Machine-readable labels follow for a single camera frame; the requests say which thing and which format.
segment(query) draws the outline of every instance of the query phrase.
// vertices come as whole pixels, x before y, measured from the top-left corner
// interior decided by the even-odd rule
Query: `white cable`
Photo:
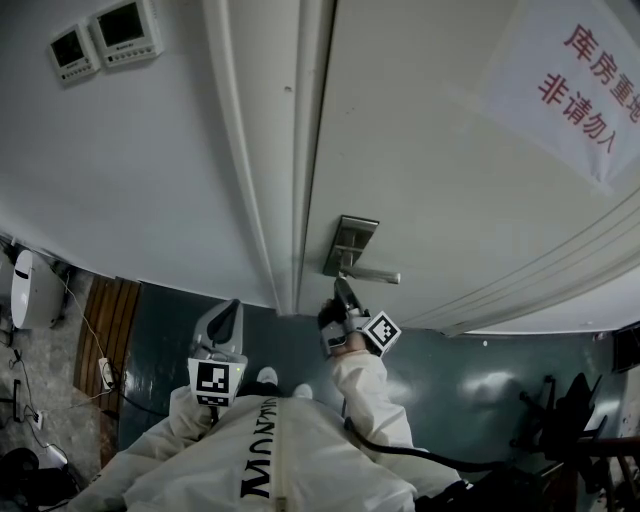
[[[98,335],[94,332],[94,330],[91,328],[91,325],[89,324],[89,320],[87,320],[87,317],[84,316],[84,312],[82,311],[82,306],[80,306],[80,303],[78,302],[78,299],[76,299],[76,295],[69,290],[69,274],[67,274],[67,282],[65,283],[62,278],[56,274],[54,272],[54,274],[58,277],[58,279],[60,279],[60,282],[64,285],[65,289],[69,292],[69,294],[73,297],[73,300],[76,303],[76,306],[78,307],[78,311],[80,311],[80,314],[82,315],[82,319],[84,320],[84,322],[87,324],[87,329],[89,329],[89,331],[91,331],[91,334],[93,334],[93,337],[96,340],[96,345],[98,345],[98,349],[100,349],[100,354],[102,354],[102,357],[104,358],[104,350],[102,350],[102,346],[100,346],[100,341],[98,340]]]
[[[73,409],[75,407],[82,407],[84,405],[89,405],[92,402],[92,400],[95,400],[96,398],[98,398],[98,397],[100,397],[102,395],[108,395],[112,391],[113,391],[112,389],[110,389],[109,391],[103,391],[102,393],[98,393],[96,396],[92,396],[91,398],[85,400],[84,402],[80,402],[79,404],[72,405],[70,407],[60,407],[60,408],[57,408],[57,409],[43,409],[43,410],[40,411],[40,413],[42,414],[44,412],[66,411],[67,409]]]

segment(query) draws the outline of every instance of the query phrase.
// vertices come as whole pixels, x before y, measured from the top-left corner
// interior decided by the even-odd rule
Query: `black and white square marker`
[[[229,366],[224,364],[201,362],[198,365],[198,380],[196,381],[196,391],[207,391],[209,393],[229,393]]]
[[[196,395],[200,405],[211,405],[217,407],[229,407],[229,399],[225,396],[205,396]]]
[[[384,312],[378,313],[364,330],[383,352],[398,339],[402,332]]]

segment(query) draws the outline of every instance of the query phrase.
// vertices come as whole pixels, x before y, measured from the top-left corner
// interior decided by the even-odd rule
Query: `shoe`
[[[262,370],[258,372],[258,378],[256,379],[256,381],[262,384],[273,384],[277,386],[278,374],[273,368],[271,368],[271,366],[265,366]]]
[[[313,400],[313,389],[309,384],[300,384],[293,390],[293,398],[308,398]]]

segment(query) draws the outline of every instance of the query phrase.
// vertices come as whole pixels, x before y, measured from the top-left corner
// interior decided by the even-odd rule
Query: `jacket zipper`
[[[284,404],[286,403],[286,399],[278,398],[278,423],[277,423],[277,432],[278,436],[278,444],[277,444],[277,459],[276,459],[276,512],[287,512],[287,497],[285,495],[285,475],[284,475],[284,455],[285,448],[282,439],[282,425],[284,425]]]

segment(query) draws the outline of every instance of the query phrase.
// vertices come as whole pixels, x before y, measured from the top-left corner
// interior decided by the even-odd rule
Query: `black pants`
[[[284,393],[278,386],[271,384],[270,382],[264,383],[253,381],[247,382],[240,388],[240,391],[238,391],[238,396],[249,395],[283,397]]]

